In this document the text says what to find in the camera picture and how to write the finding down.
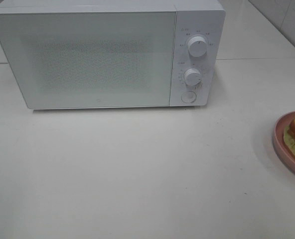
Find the upper white microwave knob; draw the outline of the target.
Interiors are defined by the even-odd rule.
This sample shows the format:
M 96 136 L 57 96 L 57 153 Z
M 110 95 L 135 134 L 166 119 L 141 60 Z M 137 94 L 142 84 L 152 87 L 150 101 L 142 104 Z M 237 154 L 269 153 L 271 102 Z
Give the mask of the upper white microwave knob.
M 203 36 L 194 36 L 189 39 L 188 52 L 193 57 L 201 57 L 207 52 L 207 40 Z

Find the white microwave knob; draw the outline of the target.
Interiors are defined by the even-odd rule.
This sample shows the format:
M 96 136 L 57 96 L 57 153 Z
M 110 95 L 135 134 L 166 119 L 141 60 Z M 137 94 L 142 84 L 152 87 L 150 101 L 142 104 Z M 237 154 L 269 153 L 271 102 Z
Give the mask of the white microwave knob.
M 190 68 L 183 74 L 184 81 L 188 86 L 195 86 L 201 82 L 201 73 L 196 68 Z
M 193 57 L 201 57 L 207 52 L 207 40 L 203 36 L 194 36 L 189 39 L 188 52 Z

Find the lower white microwave knob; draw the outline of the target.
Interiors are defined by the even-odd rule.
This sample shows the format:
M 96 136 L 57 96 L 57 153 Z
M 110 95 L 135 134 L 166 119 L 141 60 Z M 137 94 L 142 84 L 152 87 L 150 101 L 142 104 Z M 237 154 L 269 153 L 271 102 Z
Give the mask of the lower white microwave knob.
M 201 82 L 201 73 L 196 68 L 190 68 L 183 74 L 184 81 L 188 86 L 195 86 Z

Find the pink round plate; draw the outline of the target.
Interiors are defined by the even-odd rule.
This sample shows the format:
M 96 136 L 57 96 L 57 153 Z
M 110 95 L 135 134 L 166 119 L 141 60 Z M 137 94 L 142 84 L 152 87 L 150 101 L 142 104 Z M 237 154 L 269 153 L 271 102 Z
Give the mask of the pink round plate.
M 295 111 L 281 116 L 273 129 L 273 147 L 280 161 L 295 174 L 295 156 L 284 142 L 284 129 L 295 119 Z

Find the white microwave oven body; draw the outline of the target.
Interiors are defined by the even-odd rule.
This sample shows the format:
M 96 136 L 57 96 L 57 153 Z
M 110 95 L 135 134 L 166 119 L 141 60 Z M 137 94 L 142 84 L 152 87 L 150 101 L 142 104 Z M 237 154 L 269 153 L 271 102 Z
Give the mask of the white microwave oven body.
M 0 3 L 0 14 L 114 12 L 175 13 L 170 97 L 166 107 L 206 105 L 225 20 L 225 10 L 216 0 L 4 0 Z M 199 35 L 207 40 L 207 52 L 201 57 L 193 57 L 187 43 Z M 184 81 L 183 74 L 190 68 L 201 73 L 201 82 L 195 86 L 188 86 Z M 196 93 L 193 103 L 181 100 L 187 91 Z

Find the round microwave door button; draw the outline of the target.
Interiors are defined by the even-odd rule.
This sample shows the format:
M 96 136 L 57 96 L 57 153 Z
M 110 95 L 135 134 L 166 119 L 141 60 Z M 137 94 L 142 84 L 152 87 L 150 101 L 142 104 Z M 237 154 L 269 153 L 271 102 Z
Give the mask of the round microwave door button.
M 181 96 L 184 103 L 193 103 L 196 100 L 196 93 L 193 91 L 184 92 Z

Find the white microwave door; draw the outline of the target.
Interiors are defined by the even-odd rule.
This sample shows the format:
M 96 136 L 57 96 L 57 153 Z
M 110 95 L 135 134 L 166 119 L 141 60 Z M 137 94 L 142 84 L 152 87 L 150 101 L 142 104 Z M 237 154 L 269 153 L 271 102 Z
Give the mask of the white microwave door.
M 30 109 L 167 106 L 175 17 L 0 14 L 0 43 Z

